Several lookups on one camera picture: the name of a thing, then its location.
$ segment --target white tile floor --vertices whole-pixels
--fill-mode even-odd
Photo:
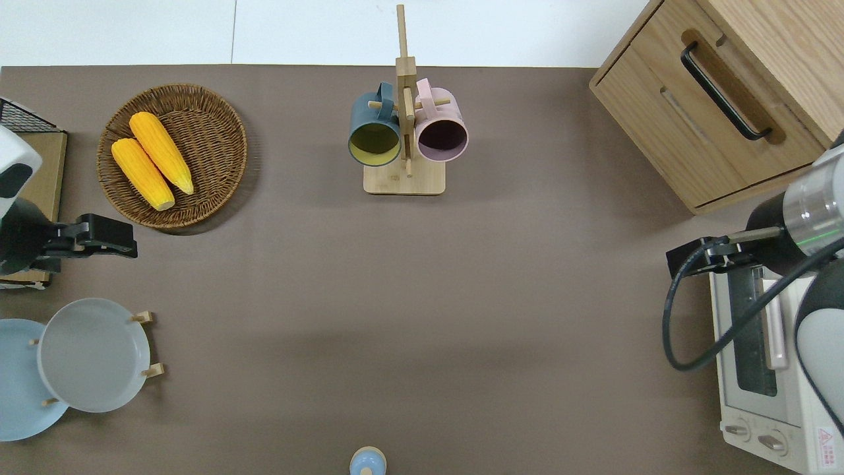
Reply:
[[[597,67],[647,0],[404,0],[419,65]],[[0,66],[385,64],[393,0],[2,0]]]

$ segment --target wire basket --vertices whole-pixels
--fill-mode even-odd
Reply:
[[[22,106],[0,97],[0,125],[16,134],[31,134],[39,132],[64,132]]]
[[[111,144],[132,137],[135,112],[159,118],[191,171],[194,194],[170,185],[176,204],[157,211],[132,186],[111,155]],[[204,221],[234,194],[246,170],[246,130],[235,109],[200,85],[162,85],[132,98],[105,126],[97,149],[97,178],[106,198],[126,218],[176,230]]]

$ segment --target oven door handle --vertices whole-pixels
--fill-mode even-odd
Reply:
[[[764,292],[767,292],[774,283],[776,281],[763,280],[762,288]],[[782,305],[779,295],[774,297],[762,312],[762,335],[765,341],[765,364],[768,369],[788,368],[786,336],[782,324]]]

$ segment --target mug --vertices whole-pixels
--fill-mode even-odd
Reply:
[[[416,143],[419,153],[432,161],[451,161],[458,158],[468,143],[466,124],[454,95],[441,87],[431,88],[428,79],[416,82],[419,89],[417,102],[422,110],[416,112]],[[448,99],[448,104],[437,106],[434,101]]]
[[[369,107],[370,101],[381,108]],[[395,160],[402,148],[398,114],[392,109],[392,85],[382,82],[377,92],[358,97],[352,106],[349,153],[368,167],[380,167]]]

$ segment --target oven door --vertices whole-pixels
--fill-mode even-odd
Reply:
[[[715,333],[722,335],[779,278],[763,268],[712,279]],[[811,279],[797,279],[718,355],[724,405],[799,427],[794,316]]]

